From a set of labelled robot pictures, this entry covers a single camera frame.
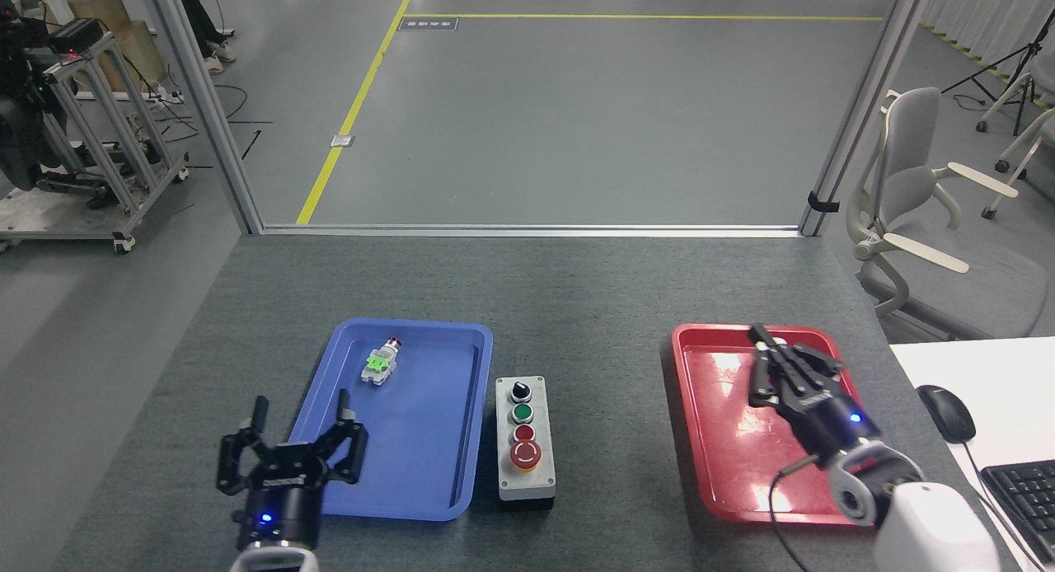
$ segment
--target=white curtain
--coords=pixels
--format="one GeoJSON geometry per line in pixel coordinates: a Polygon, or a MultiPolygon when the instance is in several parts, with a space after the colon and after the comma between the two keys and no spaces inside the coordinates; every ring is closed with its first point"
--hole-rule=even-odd
{"type": "MultiPolygon", "coordinates": [[[[983,62],[995,62],[1032,42],[1053,9],[1055,0],[931,0],[923,24],[983,62]]],[[[1046,42],[1055,49],[1055,36],[1048,35],[1046,42]]],[[[997,70],[1011,75],[1017,62],[1017,56],[1010,58],[997,70]]]]}

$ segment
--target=glass partition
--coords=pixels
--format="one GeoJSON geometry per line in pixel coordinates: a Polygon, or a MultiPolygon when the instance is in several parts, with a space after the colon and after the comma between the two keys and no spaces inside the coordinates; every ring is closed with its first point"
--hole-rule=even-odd
{"type": "Polygon", "coordinates": [[[156,33],[166,141],[245,231],[816,234],[919,5],[126,7],[156,33]]]}

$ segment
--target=gray table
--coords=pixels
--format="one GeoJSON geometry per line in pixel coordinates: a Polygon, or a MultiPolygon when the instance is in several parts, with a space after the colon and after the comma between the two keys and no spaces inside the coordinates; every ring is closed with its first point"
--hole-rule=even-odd
{"type": "MultiPolygon", "coordinates": [[[[330,331],[352,317],[486,325],[492,377],[546,377],[559,488],[551,512],[499,512],[488,419],[464,515],[326,517],[324,570],[792,569],[768,526],[718,519],[699,500],[670,373],[670,332],[687,322],[828,331],[886,440],[971,495],[818,239],[266,236],[235,247],[56,569],[226,570],[243,498],[213,489],[219,438],[261,394],[280,440],[330,331]]],[[[874,569],[867,530],[787,533],[816,571],[874,569]]]]}

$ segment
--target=table surface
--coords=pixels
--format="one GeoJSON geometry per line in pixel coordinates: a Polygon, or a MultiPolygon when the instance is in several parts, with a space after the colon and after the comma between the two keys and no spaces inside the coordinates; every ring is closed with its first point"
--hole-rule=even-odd
{"type": "MultiPolygon", "coordinates": [[[[938,385],[963,401],[978,431],[968,445],[979,469],[1055,458],[1055,444],[1048,437],[1055,427],[1055,412],[1027,400],[1055,395],[1055,377],[1046,359],[1055,350],[1055,338],[920,343],[890,349],[914,386],[938,385]]],[[[967,480],[980,490],[963,446],[948,449],[967,480]]],[[[998,530],[1019,566],[1036,570],[1006,532],[998,530]]],[[[1044,570],[1055,571],[1055,564],[1044,570]]]]}
{"type": "MultiPolygon", "coordinates": [[[[327,516],[322,569],[788,570],[769,525],[722,519],[702,501],[671,331],[754,321],[828,331],[890,445],[971,494],[874,314],[820,239],[247,236],[54,569],[229,567],[230,514],[245,497],[214,488],[220,437],[264,395],[266,437],[284,438],[333,327],[384,317],[480,323],[495,337],[493,377],[545,376],[556,504],[499,509],[488,388],[467,511],[445,523],[327,516]]],[[[384,441],[370,432],[370,443],[384,441]]],[[[785,534],[818,572],[877,570],[871,530],[786,525],[785,534]]],[[[1001,570],[1016,570],[998,548],[1001,570]]]]}

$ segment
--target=white desk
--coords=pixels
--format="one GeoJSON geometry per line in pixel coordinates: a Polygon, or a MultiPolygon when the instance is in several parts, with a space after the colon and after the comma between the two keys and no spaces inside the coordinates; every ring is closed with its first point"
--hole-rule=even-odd
{"type": "MultiPolygon", "coordinates": [[[[978,434],[968,446],[979,469],[1055,458],[1055,409],[1050,403],[1055,398],[1055,338],[920,343],[890,349],[913,386],[944,387],[971,411],[978,434]]],[[[980,490],[964,449],[948,449],[967,480],[980,490]]],[[[999,522],[994,523],[1022,570],[1036,570],[999,522]]],[[[1044,569],[1055,571],[1055,564],[1044,569]]]]}

